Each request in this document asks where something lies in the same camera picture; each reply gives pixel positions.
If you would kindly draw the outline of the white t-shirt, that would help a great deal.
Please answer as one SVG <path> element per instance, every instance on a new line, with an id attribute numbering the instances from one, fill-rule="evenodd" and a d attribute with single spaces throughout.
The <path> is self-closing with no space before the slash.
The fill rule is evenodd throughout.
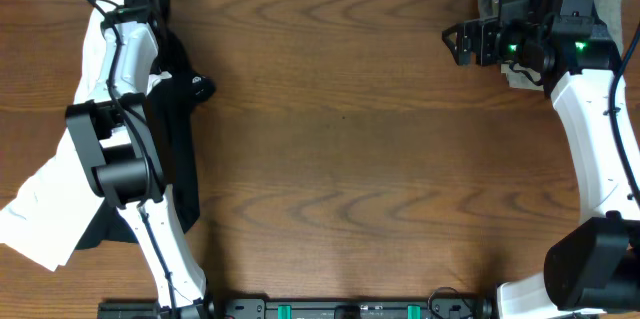
<path id="1" fill-rule="evenodd" d="M 82 49 L 82 74 L 73 102 L 106 98 L 103 67 L 115 45 L 105 40 L 97 9 L 90 15 Z M 104 199 L 91 189 L 71 135 L 65 131 L 55 155 L 19 188 L 1 210 L 1 242 L 44 268 L 66 265 Z"/>

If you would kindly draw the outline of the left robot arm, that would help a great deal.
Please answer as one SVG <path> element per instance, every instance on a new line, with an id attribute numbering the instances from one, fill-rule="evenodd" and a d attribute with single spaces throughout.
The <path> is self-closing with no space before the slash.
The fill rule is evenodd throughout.
<path id="1" fill-rule="evenodd" d="M 166 46 L 164 0 L 87 0 L 100 14 L 106 53 L 88 99 L 66 124 L 88 184 L 134 233 L 156 302 L 103 302 L 100 318 L 210 318 L 207 279 L 186 243 L 173 198 L 175 165 L 148 99 Z"/>

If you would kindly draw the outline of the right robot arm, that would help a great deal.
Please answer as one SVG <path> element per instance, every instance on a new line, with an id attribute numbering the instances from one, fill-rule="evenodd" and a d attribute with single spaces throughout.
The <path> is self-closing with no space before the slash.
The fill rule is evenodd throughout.
<path id="1" fill-rule="evenodd" d="M 478 0 L 446 29 L 458 65 L 502 64 L 540 87 L 560 117 L 580 195 L 578 227 L 543 271 L 501 284 L 484 318 L 594 318 L 639 307 L 639 148 L 621 52 L 595 0 Z"/>

